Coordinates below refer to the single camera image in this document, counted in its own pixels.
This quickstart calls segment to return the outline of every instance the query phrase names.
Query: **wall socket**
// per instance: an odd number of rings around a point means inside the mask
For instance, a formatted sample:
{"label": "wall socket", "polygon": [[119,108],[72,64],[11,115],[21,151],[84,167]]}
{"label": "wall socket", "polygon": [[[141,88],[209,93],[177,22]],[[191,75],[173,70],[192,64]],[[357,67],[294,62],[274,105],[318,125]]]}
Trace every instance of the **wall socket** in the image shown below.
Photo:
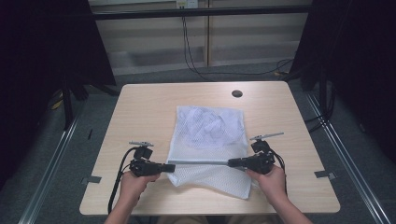
{"label": "wall socket", "polygon": [[198,8],[198,0],[176,0],[176,8]]}

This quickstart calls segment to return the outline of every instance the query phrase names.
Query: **white mesh bag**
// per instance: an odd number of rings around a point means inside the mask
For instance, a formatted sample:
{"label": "white mesh bag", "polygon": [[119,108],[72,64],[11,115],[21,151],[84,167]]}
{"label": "white mesh bag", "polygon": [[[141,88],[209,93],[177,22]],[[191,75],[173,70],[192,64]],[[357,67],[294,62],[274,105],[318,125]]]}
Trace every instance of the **white mesh bag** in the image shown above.
{"label": "white mesh bag", "polygon": [[[237,109],[178,106],[169,161],[227,161],[247,156],[243,112]],[[175,186],[192,183],[246,199],[251,179],[244,172],[222,165],[177,165],[168,174]]]}

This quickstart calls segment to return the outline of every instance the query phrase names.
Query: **gray carpet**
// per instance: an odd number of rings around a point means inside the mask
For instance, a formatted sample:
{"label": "gray carpet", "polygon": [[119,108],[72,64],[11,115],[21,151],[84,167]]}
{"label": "gray carpet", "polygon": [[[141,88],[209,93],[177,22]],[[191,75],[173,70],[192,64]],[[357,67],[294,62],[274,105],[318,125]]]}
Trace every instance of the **gray carpet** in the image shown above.
{"label": "gray carpet", "polygon": [[[211,68],[210,71],[260,73],[274,68],[276,68],[275,63],[266,63],[223,66]],[[272,73],[202,76],[214,81],[278,79]],[[116,77],[118,87],[115,89],[120,90],[127,83],[196,82],[207,81],[206,79],[188,69],[130,75]],[[300,88],[299,80],[291,81],[290,88],[303,118],[315,117],[305,97],[305,92]],[[83,106],[82,117],[64,153],[57,175],[36,218],[36,223],[103,223],[106,219],[105,217],[86,217],[78,211],[86,188],[80,184],[80,180],[91,174],[118,98],[88,89],[91,95]],[[315,88],[313,92],[317,93],[318,88]],[[335,102],[331,119],[334,129],[339,132],[361,173],[386,209],[389,219],[395,222],[396,215],[393,211],[396,211],[396,166],[382,154],[375,140],[361,131],[359,123],[347,106],[338,98]],[[316,121],[308,123],[308,129],[316,123]],[[26,161],[0,192],[0,223],[17,223],[20,220],[61,138],[64,126],[63,110],[60,108],[48,111],[40,126],[41,131]],[[341,204],[341,210],[336,214],[309,214],[308,216],[315,223],[375,223],[325,132],[319,129],[311,133],[311,137],[325,169],[335,172],[338,176],[332,180],[332,185]]]}

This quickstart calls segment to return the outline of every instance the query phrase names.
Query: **wooden tabletop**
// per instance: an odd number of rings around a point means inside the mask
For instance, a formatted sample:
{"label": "wooden tabletop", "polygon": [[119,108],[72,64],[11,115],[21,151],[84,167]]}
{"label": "wooden tabletop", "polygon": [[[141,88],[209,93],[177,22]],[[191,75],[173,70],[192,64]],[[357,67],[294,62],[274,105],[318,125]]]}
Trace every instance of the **wooden tabletop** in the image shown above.
{"label": "wooden tabletop", "polygon": [[[232,96],[239,90],[242,97]],[[266,139],[286,164],[290,200],[304,213],[335,213],[340,204],[324,170],[289,86],[281,81],[131,84],[121,91],[92,175],[81,202],[84,215],[106,215],[120,161],[129,142],[154,145],[151,161],[165,162],[176,124],[178,105],[238,108],[244,112],[247,138],[267,133]],[[125,165],[132,159],[131,153]],[[242,215],[275,213],[259,189],[247,200],[194,185],[174,187],[166,174],[149,183],[133,215]]]}

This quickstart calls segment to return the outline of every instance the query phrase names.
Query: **human hand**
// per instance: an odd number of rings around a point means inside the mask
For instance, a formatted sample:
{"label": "human hand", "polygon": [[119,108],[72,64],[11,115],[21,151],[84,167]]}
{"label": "human hand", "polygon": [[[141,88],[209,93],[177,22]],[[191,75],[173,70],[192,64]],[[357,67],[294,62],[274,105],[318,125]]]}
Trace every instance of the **human hand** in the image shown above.
{"label": "human hand", "polygon": [[282,168],[273,165],[272,170],[266,175],[252,170],[247,170],[247,174],[259,182],[260,189],[270,204],[274,204],[276,200],[288,199],[285,191],[286,175]]}
{"label": "human hand", "polygon": [[160,174],[136,177],[131,171],[125,172],[120,183],[119,200],[135,207],[139,201],[140,194],[145,191],[147,183],[154,182],[159,177]]}

